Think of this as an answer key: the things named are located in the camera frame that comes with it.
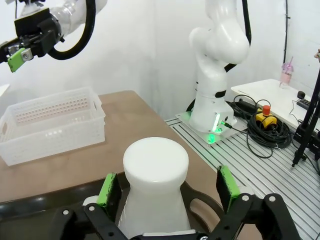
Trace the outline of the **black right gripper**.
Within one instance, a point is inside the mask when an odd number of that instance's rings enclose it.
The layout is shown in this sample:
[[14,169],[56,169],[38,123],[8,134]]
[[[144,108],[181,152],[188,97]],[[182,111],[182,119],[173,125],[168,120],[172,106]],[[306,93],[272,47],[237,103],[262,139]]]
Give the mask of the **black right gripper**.
[[0,44],[0,63],[8,63],[15,73],[33,56],[43,57],[60,41],[59,21],[44,8],[14,21],[17,38]]

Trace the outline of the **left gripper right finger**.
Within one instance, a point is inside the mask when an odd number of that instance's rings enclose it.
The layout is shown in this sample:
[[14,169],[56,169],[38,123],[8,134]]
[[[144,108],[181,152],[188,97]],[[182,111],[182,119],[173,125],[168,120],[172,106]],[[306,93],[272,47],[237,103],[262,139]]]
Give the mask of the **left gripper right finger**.
[[300,240],[281,195],[264,198],[241,193],[227,166],[217,168],[216,189],[224,215],[212,231],[212,240],[236,240],[244,225],[255,225],[263,240]]

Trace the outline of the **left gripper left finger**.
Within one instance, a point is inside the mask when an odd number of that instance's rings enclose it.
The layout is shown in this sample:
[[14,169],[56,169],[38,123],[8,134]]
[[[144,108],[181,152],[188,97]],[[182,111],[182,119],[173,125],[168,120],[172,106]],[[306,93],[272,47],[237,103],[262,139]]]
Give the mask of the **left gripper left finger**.
[[84,240],[96,234],[100,240],[129,240],[116,225],[122,189],[116,173],[109,173],[97,200],[76,209],[59,208],[51,221],[49,240]]

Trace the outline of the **white plastic conical flask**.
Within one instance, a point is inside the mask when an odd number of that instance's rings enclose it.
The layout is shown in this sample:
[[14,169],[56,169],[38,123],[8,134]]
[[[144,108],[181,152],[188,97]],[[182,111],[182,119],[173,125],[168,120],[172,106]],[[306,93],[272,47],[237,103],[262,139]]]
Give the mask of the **white plastic conical flask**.
[[163,137],[140,139],[126,149],[123,167],[130,190],[118,227],[128,239],[190,230],[181,194],[189,156],[179,143]]

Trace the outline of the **dark brown plastic tray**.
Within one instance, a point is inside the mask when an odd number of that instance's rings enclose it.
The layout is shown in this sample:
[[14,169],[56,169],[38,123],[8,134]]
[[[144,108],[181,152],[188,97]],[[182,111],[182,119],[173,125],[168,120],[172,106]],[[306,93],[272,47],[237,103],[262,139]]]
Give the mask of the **dark brown plastic tray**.
[[[124,173],[118,173],[119,207],[115,222],[118,223],[127,199],[130,185]],[[41,195],[0,202],[0,240],[49,240],[51,222],[57,210],[64,208],[78,211],[87,197],[99,194],[104,179],[88,182]],[[180,187],[190,226],[209,233],[208,224],[191,210],[195,199],[207,204],[220,219],[224,215],[221,205],[205,193],[193,189],[186,181]]]

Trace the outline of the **yellow red emergency stop button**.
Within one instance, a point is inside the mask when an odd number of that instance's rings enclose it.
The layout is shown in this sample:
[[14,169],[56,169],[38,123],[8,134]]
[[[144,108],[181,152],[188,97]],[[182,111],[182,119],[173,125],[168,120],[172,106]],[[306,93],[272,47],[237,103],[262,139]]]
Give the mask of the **yellow red emergency stop button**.
[[277,118],[271,114],[271,107],[269,105],[264,105],[262,108],[258,109],[255,115],[255,121],[263,129],[275,127],[277,125]]

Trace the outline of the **white perforated plastic basket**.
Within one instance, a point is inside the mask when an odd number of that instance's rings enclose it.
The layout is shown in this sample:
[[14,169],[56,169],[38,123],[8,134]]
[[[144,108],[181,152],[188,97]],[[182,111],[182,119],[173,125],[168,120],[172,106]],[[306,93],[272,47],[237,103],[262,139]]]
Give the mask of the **white perforated plastic basket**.
[[105,116],[91,87],[8,106],[0,118],[0,158],[13,166],[102,143]]

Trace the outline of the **white side table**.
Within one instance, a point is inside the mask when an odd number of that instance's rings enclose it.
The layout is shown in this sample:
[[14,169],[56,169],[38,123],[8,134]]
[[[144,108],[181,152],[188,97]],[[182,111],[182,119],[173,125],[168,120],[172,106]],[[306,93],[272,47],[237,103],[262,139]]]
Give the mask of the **white side table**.
[[281,88],[280,82],[275,79],[237,85],[231,90],[236,95],[247,95],[255,101],[267,100],[271,104],[271,113],[294,130],[298,127],[298,120],[303,120],[307,113],[296,103],[298,90],[291,86]]

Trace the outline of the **black keyboard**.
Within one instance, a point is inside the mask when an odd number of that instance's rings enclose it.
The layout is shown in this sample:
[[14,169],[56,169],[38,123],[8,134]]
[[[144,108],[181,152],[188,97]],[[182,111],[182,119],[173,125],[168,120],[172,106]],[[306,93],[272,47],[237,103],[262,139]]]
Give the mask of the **black keyboard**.
[[309,106],[311,105],[311,102],[303,98],[300,99],[296,104],[301,108],[308,110]]

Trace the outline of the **pink cup with straw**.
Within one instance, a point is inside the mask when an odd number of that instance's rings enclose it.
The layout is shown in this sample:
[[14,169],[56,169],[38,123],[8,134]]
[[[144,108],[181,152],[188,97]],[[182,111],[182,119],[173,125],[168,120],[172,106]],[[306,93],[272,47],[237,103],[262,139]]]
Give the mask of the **pink cup with straw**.
[[294,67],[292,65],[293,58],[294,57],[292,56],[289,62],[285,62],[282,65],[279,84],[280,88],[286,88],[291,81],[294,72]]

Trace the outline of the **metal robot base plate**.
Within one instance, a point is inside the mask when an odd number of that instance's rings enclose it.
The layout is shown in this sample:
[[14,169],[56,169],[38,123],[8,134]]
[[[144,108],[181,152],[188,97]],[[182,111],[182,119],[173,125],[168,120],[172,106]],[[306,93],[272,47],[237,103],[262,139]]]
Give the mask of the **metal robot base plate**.
[[224,139],[227,139],[235,134],[239,134],[238,131],[234,129],[229,129],[224,131],[222,134],[213,134],[213,133],[204,133],[204,132],[199,132],[192,128],[189,124],[191,112],[182,112],[178,113],[175,115],[181,122],[182,124],[188,129],[189,132],[192,132],[194,135],[196,135],[198,138],[200,138],[204,143],[208,145],[213,145],[219,141],[222,141]]

